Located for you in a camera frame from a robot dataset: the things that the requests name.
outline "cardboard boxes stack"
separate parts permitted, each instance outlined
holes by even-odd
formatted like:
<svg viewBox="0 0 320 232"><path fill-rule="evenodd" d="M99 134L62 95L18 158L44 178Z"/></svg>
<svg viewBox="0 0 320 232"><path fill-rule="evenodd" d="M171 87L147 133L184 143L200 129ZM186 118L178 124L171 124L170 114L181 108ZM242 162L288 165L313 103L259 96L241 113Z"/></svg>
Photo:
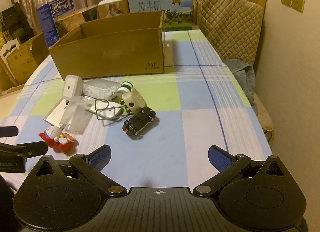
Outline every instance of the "cardboard boxes stack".
<svg viewBox="0 0 320 232"><path fill-rule="evenodd" d="M59 16L55 20L55 25L58 35L61 38L78 25L96 20L97 18L97 5L93 5Z"/></svg>
<svg viewBox="0 0 320 232"><path fill-rule="evenodd" d="M7 62L18 84L24 84L43 60L49 50L42 33L20 45L8 57Z"/></svg>
<svg viewBox="0 0 320 232"><path fill-rule="evenodd" d="M100 19L128 14L128 0L103 0L98 4L98 11Z"/></svg>

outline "tablecloth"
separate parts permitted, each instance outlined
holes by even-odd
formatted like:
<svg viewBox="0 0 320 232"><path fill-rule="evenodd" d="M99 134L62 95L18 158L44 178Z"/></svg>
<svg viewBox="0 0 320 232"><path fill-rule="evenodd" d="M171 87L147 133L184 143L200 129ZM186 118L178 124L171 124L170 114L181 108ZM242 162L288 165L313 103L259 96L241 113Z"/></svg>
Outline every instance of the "tablecloth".
<svg viewBox="0 0 320 232"><path fill-rule="evenodd" d="M55 159L89 154L103 144L111 147L111 161L101 171L129 189L196 185L218 173L208 160L217 145L229 153L265 160L271 150L250 104L230 70L199 29L167 32L164 74L106 78L130 81L156 120L137 138L122 131L123 121L92 118L84 134L74 134L79 145L65 155L49 148ZM17 137L0 142L41 141L38 133L49 124L43 117L61 98L63 80L51 56L37 68L1 126L16 125ZM26 173L1 173L16 189L39 157L29 158Z"/></svg>

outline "black toy car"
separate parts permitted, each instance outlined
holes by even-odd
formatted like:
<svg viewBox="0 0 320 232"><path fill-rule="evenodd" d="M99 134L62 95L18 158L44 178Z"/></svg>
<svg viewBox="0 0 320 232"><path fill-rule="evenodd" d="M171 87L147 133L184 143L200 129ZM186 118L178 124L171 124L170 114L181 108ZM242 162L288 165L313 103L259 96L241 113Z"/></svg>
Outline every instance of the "black toy car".
<svg viewBox="0 0 320 232"><path fill-rule="evenodd" d="M156 112L149 107L142 108L129 120L124 121L122 130L127 135L138 135L139 132L156 118Z"/></svg>

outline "clear plastic container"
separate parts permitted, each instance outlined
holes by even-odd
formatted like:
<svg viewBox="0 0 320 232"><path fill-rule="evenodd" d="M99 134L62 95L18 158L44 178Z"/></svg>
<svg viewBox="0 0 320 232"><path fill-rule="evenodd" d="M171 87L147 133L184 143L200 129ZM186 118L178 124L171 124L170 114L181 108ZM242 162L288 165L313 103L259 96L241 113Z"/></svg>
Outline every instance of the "clear plastic container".
<svg viewBox="0 0 320 232"><path fill-rule="evenodd" d="M83 133L92 116L86 111L88 99L81 96L73 96L60 120L60 126L65 130Z"/></svg>
<svg viewBox="0 0 320 232"><path fill-rule="evenodd" d="M93 79L83 84L83 93L86 96L110 100L113 92L117 91L120 83L104 79Z"/></svg>

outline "floor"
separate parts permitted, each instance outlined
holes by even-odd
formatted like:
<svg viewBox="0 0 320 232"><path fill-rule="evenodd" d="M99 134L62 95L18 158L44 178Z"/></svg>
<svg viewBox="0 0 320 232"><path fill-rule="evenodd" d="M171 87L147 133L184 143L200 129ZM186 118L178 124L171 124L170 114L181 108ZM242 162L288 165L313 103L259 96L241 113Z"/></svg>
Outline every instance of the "floor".
<svg viewBox="0 0 320 232"><path fill-rule="evenodd" d="M8 114L11 112L15 105L15 99L20 92L21 90L17 90L0 97L0 123L2 122L3 118L8 116Z"/></svg>

